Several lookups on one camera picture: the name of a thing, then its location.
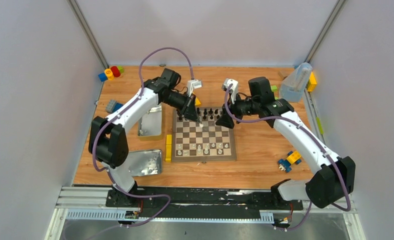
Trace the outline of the gold tin with white pieces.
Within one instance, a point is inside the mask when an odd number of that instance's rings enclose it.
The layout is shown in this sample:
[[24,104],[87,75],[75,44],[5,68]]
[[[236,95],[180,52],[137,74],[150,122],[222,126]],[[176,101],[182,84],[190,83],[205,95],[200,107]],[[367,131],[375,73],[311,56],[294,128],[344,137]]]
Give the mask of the gold tin with white pieces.
[[158,141],[163,138],[163,106],[152,107],[138,121],[137,136],[141,141]]

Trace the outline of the wooden chess board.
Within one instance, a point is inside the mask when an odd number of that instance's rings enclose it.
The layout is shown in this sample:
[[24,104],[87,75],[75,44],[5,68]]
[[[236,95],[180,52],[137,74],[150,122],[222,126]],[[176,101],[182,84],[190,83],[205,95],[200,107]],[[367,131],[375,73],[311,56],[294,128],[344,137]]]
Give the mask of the wooden chess board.
[[[174,163],[183,162],[210,162],[210,161],[236,161],[237,152],[235,146],[235,137],[232,129],[217,126],[216,121],[202,122],[204,127],[191,121],[176,121],[172,119],[172,158]],[[210,143],[210,155],[197,156],[197,145]],[[216,149],[211,148],[211,144],[216,144]],[[222,143],[223,148],[218,148],[218,144]],[[177,144],[182,144],[182,149],[177,149]],[[191,144],[196,144],[196,149],[191,149]],[[225,144],[229,144],[230,148],[224,148]],[[218,149],[222,149],[223,155],[218,155]],[[182,151],[182,156],[177,155],[177,151]],[[189,150],[189,155],[184,156],[183,151]]]

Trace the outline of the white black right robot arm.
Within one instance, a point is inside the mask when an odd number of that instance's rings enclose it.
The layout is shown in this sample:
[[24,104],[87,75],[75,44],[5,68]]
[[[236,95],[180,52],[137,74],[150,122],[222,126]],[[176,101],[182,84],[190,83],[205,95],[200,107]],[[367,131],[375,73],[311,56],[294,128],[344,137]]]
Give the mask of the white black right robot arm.
[[285,137],[308,164],[310,180],[284,180],[273,186],[271,204],[283,209],[294,200],[310,201],[318,208],[329,205],[342,211],[351,210],[349,194],[354,189],[356,164],[349,156],[341,157],[303,123],[293,106],[283,98],[275,98],[269,80],[256,77],[248,82],[250,96],[240,98],[238,81],[226,78],[222,115],[218,126],[233,129],[235,123],[245,123],[243,116],[257,115],[252,122],[266,122]]

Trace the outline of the yellow triangle frame block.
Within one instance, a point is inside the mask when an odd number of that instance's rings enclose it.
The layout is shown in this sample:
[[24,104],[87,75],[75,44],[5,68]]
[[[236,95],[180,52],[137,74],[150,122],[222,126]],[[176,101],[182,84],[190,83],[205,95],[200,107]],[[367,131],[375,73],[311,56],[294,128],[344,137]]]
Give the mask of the yellow triangle frame block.
[[201,105],[200,100],[197,97],[195,97],[195,106],[198,107],[200,105]]

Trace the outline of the small yellow rectangular block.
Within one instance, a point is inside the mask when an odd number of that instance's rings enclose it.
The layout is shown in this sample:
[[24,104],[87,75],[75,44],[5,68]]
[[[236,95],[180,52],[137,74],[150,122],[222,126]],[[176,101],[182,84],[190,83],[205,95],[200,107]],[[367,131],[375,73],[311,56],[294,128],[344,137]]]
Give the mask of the small yellow rectangular block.
[[166,145],[171,145],[172,144],[172,140],[173,138],[172,138],[172,135],[171,134],[167,134],[166,135],[166,139],[165,139],[165,144]]

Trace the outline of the yellow arch block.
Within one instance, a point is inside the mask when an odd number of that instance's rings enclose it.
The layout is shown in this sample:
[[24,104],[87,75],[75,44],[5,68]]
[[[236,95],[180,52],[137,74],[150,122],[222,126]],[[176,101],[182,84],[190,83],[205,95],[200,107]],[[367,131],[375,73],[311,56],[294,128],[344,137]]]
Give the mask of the yellow arch block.
[[167,144],[165,148],[165,161],[171,162],[172,161],[172,145]]

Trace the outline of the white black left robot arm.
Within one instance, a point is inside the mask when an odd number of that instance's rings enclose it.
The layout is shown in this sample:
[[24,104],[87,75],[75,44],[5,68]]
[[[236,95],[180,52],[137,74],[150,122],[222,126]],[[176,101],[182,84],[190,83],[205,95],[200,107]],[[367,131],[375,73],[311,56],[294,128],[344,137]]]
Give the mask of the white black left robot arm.
[[126,104],[106,117],[95,117],[91,122],[88,151],[98,172],[106,171],[113,186],[120,191],[119,200],[125,206],[138,201],[136,185],[127,165],[129,145],[127,134],[152,108],[166,104],[176,109],[184,119],[199,123],[197,96],[191,89],[176,91],[181,75],[164,69],[161,76],[141,80],[138,92]]

